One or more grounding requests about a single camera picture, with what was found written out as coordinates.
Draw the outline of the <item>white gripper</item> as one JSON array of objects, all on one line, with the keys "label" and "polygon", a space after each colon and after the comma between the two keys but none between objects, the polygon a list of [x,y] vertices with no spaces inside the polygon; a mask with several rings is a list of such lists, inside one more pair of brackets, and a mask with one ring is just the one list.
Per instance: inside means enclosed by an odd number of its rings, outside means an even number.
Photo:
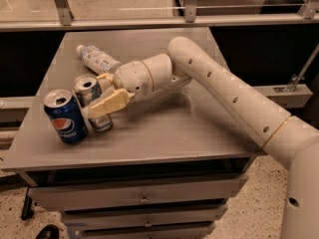
[{"label": "white gripper", "polygon": [[118,90],[112,92],[106,89],[114,85],[114,75],[103,73],[97,76],[101,91],[104,92],[99,98],[82,108],[86,119],[98,119],[124,109],[134,98],[135,101],[145,99],[153,90],[153,80],[147,66],[139,61],[133,61],[121,65],[115,76],[121,82]]}]

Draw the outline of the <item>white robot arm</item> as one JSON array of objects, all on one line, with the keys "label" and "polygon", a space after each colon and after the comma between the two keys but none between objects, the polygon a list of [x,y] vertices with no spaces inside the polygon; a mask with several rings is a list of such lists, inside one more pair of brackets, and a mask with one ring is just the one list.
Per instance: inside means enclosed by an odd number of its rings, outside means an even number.
[{"label": "white robot arm", "polygon": [[98,76],[102,95],[85,107],[89,119],[117,112],[161,89],[200,83],[268,155],[288,171],[280,239],[319,238],[319,130],[293,116],[186,37],[165,54]]}]

